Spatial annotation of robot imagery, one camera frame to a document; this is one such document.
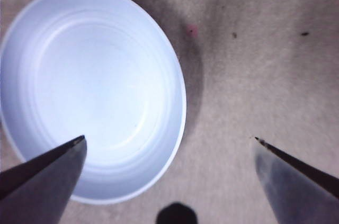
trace plastic bowl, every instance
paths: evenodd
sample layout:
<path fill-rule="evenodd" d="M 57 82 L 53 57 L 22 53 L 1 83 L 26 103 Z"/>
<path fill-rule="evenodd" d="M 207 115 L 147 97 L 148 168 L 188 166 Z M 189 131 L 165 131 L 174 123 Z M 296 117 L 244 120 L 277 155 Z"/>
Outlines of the plastic bowl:
<path fill-rule="evenodd" d="M 117 203 L 170 165 L 186 94 L 169 40 L 131 0 L 34 0 L 2 44 L 1 107 L 22 160 L 85 135 L 73 199 Z"/>

